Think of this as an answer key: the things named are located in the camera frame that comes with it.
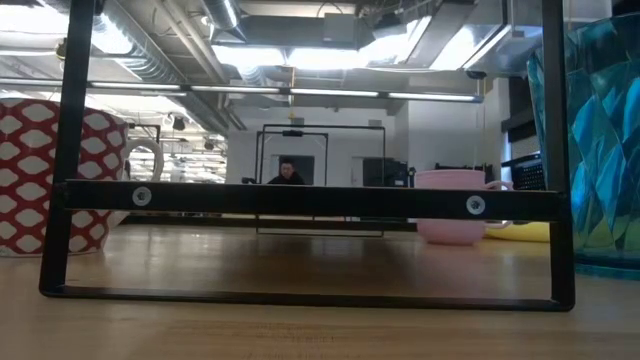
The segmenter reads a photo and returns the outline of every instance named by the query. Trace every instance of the pink mug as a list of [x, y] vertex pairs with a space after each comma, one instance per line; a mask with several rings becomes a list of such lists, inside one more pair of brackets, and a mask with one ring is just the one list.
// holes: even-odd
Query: pink mug
[[[60, 104], [37, 99], [0, 99], [0, 257], [40, 256], [47, 227]], [[78, 179], [122, 180], [133, 149], [154, 153], [152, 181], [164, 158], [151, 139], [127, 139], [127, 123], [105, 112], [85, 109]], [[74, 211], [70, 254], [96, 252], [109, 230], [128, 215], [123, 211]]]
[[[513, 184], [493, 181], [485, 184], [484, 172], [475, 170], [433, 170], [415, 175], [415, 186], [436, 190], [487, 190], [504, 186], [513, 190]], [[503, 229], [511, 221], [492, 224], [474, 220], [419, 219], [418, 233], [428, 243], [441, 245], [473, 245], [482, 240], [486, 228]]]

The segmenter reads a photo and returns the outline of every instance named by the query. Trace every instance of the wooden desk surface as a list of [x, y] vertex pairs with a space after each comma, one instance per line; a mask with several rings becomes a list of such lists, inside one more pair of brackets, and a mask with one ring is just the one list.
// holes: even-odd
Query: wooden desk surface
[[[403, 288], [391, 291], [423, 291], [420, 282], [436, 286], [433, 278], [407, 272], [416, 268], [391, 261], [411, 262], [409, 255], [415, 252], [382, 254], [386, 251], [381, 245], [385, 240], [295, 239], [297, 244], [324, 243], [327, 252], [316, 253], [316, 260], [312, 260], [311, 255], [304, 254], [317, 245], [305, 247], [291, 245], [292, 242], [285, 246], [280, 241], [286, 243], [288, 239], [256, 240], [253, 236], [251, 229], [123, 226], [112, 234], [104, 255], [72, 258], [69, 281], [202, 286], [208, 276], [216, 286], [232, 286], [216, 278], [221, 273], [240, 272], [245, 277], [263, 274], [260, 281], [247, 281], [237, 285], [240, 287], [267, 282], [275, 289], [291, 286], [307, 291], [313, 287], [308, 289], [303, 286], [304, 281], [296, 280], [304, 276], [315, 278], [318, 272], [332, 278], [331, 271], [337, 271], [340, 277], [350, 275], [337, 285], [320, 282], [318, 291], [350, 291], [362, 286], [365, 289], [353, 291], [366, 293], [381, 288], [373, 277], [360, 270], [382, 268], [386, 272], [397, 271], [397, 278], [415, 280], [401, 282]], [[229, 239], [242, 245], [229, 247]], [[262, 244], [270, 241], [268, 246]], [[400, 235], [387, 241], [397, 241], [401, 248], [420, 247], [412, 245], [415, 239]], [[261, 245], [251, 248], [252, 242]], [[357, 251], [353, 253], [345, 250], [354, 246]], [[495, 272], [495, 281], [507, 282], [490, 291], [528, 294], [538, 288], [544, 294], [548, 284], [537, 278], [547, 274], [546, 246], [486, 242], [472, 250], [485, 261], [463, 264], [459, 271], [474, 272], [478, 270], [474, 267], [482, 266]], [[459, 248], [428, 250], [439, 254], [430, 261], [448, 253], [454, 257], [471, 254]], [[223, 253], [224, 258], [235, 258], [227, 262]], [[253, 254], [251, 260], [261, 259], [268, 266], [252, 265], [258, 267], [253, 269], [246, 268], [248, 264], [238, 264], [238, 259], [246, 260], [249, 253]], [[376, 258], [376, 253], [383, 260], [371, 260], [377, 267], [370, 267], [372, 263], [363, 259]], [[330, 269], [310, 267], [300, 272], [279, 272], [282, 267], [291, 269], [288, 260], [305, 256], [312, 263], [331, 258], [337, 265]], [[36, 290], [38, 266], [37, 259], [0, 259], [0, 359], [629, 360], [640, 354], [638, 282], [578, 276], [579, 300], [571, 313], [341, 309], [47, 299]], [[273, 267], [278, 276], [264, 275], [268, 267]], [[526, 283], [509, 284], [513, 281], [510, 273], [522, 276]], [[278, 277], [292, 285], [274, 280]], [[470, 289], [472, 293], [489, 290]]]

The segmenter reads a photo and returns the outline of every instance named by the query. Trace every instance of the teal glass vase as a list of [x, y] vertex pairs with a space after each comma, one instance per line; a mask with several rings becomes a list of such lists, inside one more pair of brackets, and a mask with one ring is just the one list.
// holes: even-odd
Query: teal glass vase
[[[544, 149], [542, 51], [528, 73]], [[566, 32], [565, 65], [576, 262], [640, 270], [640, 14]]]

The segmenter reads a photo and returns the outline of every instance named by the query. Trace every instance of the red and white patterned mug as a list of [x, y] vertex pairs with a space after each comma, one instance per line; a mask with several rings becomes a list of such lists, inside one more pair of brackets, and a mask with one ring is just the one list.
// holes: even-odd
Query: red and white patterned mug
[[[0, 256], [40, 256], [47, 227], [60, 104], [36, 99], [0, 99]], [[128, 125], [105, 112], [85, 109], [77, 179], [123, 179], [125, 160], [138, 146], [155, 155], [152, 181], [164, 166], [151, 139], [127, 141]], [[109, 230], [128, 213], [73, 212], [69, 253], [104, 247]]]

